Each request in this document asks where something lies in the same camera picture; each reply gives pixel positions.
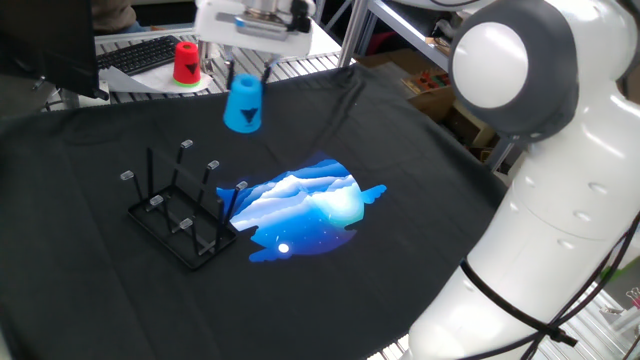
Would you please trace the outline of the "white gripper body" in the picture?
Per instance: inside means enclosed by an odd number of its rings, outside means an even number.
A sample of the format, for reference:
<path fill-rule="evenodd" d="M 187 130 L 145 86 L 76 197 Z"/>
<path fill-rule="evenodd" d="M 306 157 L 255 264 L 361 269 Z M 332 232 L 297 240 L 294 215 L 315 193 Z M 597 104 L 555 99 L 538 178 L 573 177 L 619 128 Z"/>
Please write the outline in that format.
<path fill-rule="evenodd" d="M 205 42 L 281 56 L 306 55 L 312 42 L 310 0 L 202 0 L 194 31 Z"/>

